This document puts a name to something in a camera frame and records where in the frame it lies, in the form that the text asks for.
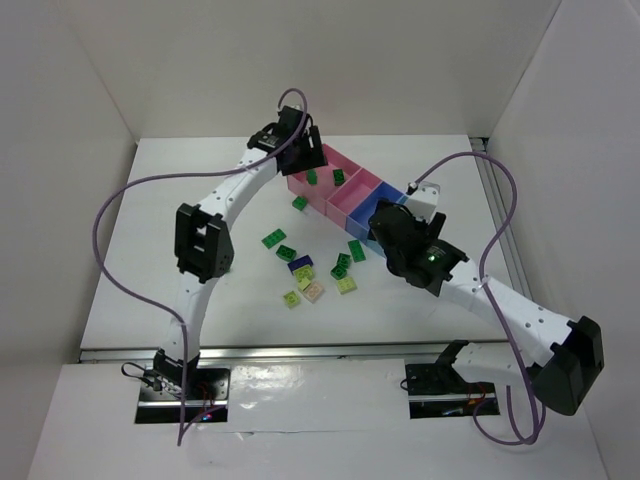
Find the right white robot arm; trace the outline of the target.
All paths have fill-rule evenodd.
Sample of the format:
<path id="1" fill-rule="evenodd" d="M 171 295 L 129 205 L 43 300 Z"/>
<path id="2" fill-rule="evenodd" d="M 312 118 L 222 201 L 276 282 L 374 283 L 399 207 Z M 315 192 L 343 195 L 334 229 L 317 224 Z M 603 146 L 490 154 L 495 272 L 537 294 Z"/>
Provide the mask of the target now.
<path id="1" fill-rule="evenodd" d="M 445 219 L 419 220 L 406 206 L 381 200 L 369 227 L 391 274 L 486 322 L 507 325 L 527 356 L 535 397 L 559 414 L 575 414 L 604 368 L 599 324 L 556 314 L 481 275 L 463 251 L 439 239 Z"/>

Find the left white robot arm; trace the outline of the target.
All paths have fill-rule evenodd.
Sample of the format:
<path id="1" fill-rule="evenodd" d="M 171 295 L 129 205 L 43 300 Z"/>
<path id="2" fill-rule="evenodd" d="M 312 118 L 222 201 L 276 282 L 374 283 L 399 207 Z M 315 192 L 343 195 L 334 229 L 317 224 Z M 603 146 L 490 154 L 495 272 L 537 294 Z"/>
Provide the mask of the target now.
<path id="1" fill-rule="evenodd" d="M 174 253 L 181 282 L 166 340 L 153 369 L 179 385 L 194 375 L 200 334 L 212 290 L 234 259 L 230 231 L 255 194 L 276 175 L 292 175 L 327 164 L 319 129 L 310 114 L 285 106 L 278 120 L 250 137 L 234 172 L 195 205 L 176 212 Z"/>

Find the light blue container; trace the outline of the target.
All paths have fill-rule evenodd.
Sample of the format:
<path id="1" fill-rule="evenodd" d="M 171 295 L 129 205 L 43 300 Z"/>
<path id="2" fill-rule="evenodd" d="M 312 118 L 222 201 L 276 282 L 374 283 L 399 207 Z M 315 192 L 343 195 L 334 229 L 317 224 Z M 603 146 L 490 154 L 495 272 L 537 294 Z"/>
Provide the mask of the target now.
<path id="1" fill-rule="evenodd" d="M 404 202 L 392 203 L 381 199 L 375 213 L 369 219 L 366 244 L 381 256 L 386 256 L 394 249 L 403 248 L 415 234 L 415 217 Z"/>

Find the green lego near container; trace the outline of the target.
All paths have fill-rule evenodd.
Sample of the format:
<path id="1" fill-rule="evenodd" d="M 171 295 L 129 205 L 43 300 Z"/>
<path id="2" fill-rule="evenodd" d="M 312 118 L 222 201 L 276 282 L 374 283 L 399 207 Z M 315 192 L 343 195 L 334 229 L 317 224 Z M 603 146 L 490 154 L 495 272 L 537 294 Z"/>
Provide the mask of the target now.
<path id="1" fill-rule="evenodd" d="M 297 196 L 292 202 L 292 206 L 298 211 L 303 211 L 307 204 L 308 200 L 303 196 Z"/>

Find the small pink container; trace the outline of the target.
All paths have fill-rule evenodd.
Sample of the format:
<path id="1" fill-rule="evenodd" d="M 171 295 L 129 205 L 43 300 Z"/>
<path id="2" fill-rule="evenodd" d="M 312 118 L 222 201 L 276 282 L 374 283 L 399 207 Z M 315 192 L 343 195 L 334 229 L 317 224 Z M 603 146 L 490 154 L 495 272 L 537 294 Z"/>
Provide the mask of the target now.
<path id="1" fill-rule="evenodd" d="M 326 202 L 326 217 L 345 229 L 348 216 L 382 183 L 366 169 L 359 169 Z"/>

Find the long green lego right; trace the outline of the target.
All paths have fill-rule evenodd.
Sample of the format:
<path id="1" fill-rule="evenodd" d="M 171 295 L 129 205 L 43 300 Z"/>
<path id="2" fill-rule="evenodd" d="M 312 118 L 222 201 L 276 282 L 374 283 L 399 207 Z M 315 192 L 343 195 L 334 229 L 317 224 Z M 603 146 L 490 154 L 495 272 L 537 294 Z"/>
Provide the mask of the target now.
<path id="1" fill-rule="evenodd" d="M 366 255 L 359 240 L 351 240 L 347 243 L 347 245 L 350 250 L 352 260 L 355 263 L 363 262 L 366 260 Z"/>

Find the lime lego brick right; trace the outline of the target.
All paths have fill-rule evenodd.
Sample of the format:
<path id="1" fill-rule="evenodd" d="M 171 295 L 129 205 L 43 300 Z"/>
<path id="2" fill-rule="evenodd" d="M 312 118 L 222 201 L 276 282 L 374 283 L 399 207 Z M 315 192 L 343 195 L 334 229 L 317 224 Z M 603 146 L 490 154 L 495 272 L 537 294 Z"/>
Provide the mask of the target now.
<path id="1" fill-rule="evenodd" d="M 353 292 L 357 289 L 357 284 L 351 276 L 346 276 L 336 281 L 338 292 L 341 295 Z"/>

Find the lime lego brick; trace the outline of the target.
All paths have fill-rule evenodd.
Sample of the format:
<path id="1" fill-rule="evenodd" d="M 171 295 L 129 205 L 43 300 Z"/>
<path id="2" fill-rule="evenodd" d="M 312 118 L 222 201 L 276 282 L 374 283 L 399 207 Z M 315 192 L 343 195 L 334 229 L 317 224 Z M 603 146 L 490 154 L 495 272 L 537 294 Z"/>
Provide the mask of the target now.
<path id="1" fill-rule="evenodd" d="M 315 273 L 310 265 L 304 265 L 293 271 L 293 275 L 297 282 L 302 282 L 304 279 L 313 280 Z"/>
<path id="2" fill-rule="evenodd" d="M 292 309 L 301 303 L 301 298 L 296 291 L 291 290 L 283 295 L 283 301 L 289 309 Z"/>
<path id="3" fill-rule="evenodd" d="M 351 276 L 346 276 L 336 281 L 338 292 L 341 295 L 353 292 L 357 289 L 357 284 Z"/>

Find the green lego brick pair lower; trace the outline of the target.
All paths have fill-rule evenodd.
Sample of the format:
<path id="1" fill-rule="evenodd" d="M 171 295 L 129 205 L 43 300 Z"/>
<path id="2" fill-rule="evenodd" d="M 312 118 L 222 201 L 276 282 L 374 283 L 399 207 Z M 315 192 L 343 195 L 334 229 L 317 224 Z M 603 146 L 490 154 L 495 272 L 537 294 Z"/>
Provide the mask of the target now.
<path id="1" fill-rule="evenodd" d="M 331 270 L 330 275 L 336 281 L 345 278 L 348 275 L 348 269 L 341 264 L 336 264 Z"/>

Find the long green lego brick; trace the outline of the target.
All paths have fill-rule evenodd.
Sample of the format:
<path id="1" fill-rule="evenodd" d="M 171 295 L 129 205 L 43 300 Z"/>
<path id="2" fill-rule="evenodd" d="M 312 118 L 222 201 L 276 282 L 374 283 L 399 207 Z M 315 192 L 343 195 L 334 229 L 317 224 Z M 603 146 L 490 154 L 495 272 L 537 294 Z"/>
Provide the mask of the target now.
<path id="1" fill-rule="evenodd" d="M 269 233 L 268 235 L 266 235 L 262 240 L 261 243 L 267 248 L 267 249 L 271 249 L 273 248 L 275 245 L 277 245 L 278 243 L 280 243 L 281 241 L 283 241 L 285 238 L 287 237 L 287 235 L 285 234 L 285 232 L 281 229 L 276 229 L 274 231 L 272 231 L 271 233 Z"/>

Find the lime lego brick upper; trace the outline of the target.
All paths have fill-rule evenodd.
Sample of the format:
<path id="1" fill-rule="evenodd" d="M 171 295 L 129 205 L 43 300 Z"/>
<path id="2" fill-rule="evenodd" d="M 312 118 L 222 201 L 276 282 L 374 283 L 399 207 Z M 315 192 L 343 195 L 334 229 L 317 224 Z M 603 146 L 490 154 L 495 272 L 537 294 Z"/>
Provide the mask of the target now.
<path id="1" fill-rule="evenodd" d="M 302 282 L 304 279 L 313 280 L 315 273 L 310 265 L 304 265 L 293 271 L 293 275 L 297 282 Z"/>

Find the lime lego brick lower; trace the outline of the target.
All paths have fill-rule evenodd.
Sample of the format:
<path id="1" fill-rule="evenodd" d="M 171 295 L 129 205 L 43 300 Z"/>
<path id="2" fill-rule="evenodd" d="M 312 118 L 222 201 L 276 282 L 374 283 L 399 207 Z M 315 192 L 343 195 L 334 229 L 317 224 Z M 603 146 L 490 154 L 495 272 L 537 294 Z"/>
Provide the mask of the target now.
<path id="1" fill-rule="evenodd" d="M 289 309 L 292 309 L 301 303 L 301 298 L 296 291 L 291 290 L 283 295 L 283 301 Z"/>

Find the aluminium side rail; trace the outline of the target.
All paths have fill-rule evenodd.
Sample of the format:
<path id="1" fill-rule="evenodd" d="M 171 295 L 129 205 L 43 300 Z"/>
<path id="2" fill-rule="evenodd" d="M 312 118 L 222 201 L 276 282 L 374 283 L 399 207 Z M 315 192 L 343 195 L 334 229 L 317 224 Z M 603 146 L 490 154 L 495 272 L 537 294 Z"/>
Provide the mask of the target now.
<path id="1" fill-rule="evenodd" d="M 484 155 L 488 155 L 487 138 L 469 137 L 469 141 L 473 152 L 479 152 Z M 501 187 L 499 186 L 499 177 L 501 177 L 504 172 L 502 172 L 502 170 L 496 167 L 493 163 L 488 162 L 483 158 L 475 157 L 475 159 L 484 193 L 489 204 L 489 210 L 494 222 L 496 233 L 501 227 L 503 227 L 505 221 L 507 222 L 506 227 L 504 227 L 504 229 L 502 230 L 502 233 L 498 237 L 498 240 L 494 243 L 493 247 L 498 247 L 498 245 L 500 247 L 500 251 L 502 252 L 506 265 L 507 278 L 510 281 L 511 285 L 510 289 L 523 298 L 526 298 L 529 302 L 535 303 L 531 298 L 530 287 L 528 281 L 525 278 L 526 275 L 524 273 L 524 267 L 511 227 L 511 220 L 508 220 L 507 218 L 509 213 L 509 205 L 507 201 L 509 200 L 509 198 L 507 198 L 508 195 L 504 194 Z M 485 285 L 488 285 L 495 279 L 493 277 L 493 274 L 488 273 L 488 270 L 486 272 L 486 275 L 484 275 L 483 277 L 486 277 L 486 279 L 483 279 L 481 281 L 478 288 L 479 291 L 486 293 Z M 496 284 L 492 284 L 490 285 L 490 289 L 506 320 L 507 312 L 504 308 L 505 306 L 500 302 L 500 299 L 498 298 L 499 292 L 496 290 L 496 288 L 494 288 L 496 286 Z"/>

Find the aluminium front rail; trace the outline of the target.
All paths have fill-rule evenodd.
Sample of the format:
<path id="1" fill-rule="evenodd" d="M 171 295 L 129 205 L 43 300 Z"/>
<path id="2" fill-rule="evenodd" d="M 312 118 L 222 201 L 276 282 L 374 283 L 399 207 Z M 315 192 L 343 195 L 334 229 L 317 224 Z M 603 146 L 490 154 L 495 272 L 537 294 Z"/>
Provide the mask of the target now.
<path id="1" fill-rule="evenodd" d="M 404 342 L 284 345 L 265 347 L 215 347 L 203 348 L 200 362 L 231 363 L 237 361 L 296 361 L 321 359 L 375 359 L 437 356 L 450 342 Z M 116 362 L 151 363 L 155 348 L 82 349 L 79 364 Z"/>

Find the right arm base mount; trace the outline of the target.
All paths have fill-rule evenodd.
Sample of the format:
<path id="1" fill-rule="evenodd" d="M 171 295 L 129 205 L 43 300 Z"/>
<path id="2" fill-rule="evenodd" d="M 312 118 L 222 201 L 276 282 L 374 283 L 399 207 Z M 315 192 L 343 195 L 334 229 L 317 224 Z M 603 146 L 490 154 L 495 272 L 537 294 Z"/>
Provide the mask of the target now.
<path id="1" fill-rule="evenodd" d="M 468 383 L 450 366 L 438 363 L 405 365 L 400 388 L 407 393 L 411 419 L 497 416 L 500 408 L 492 383 Z"/>

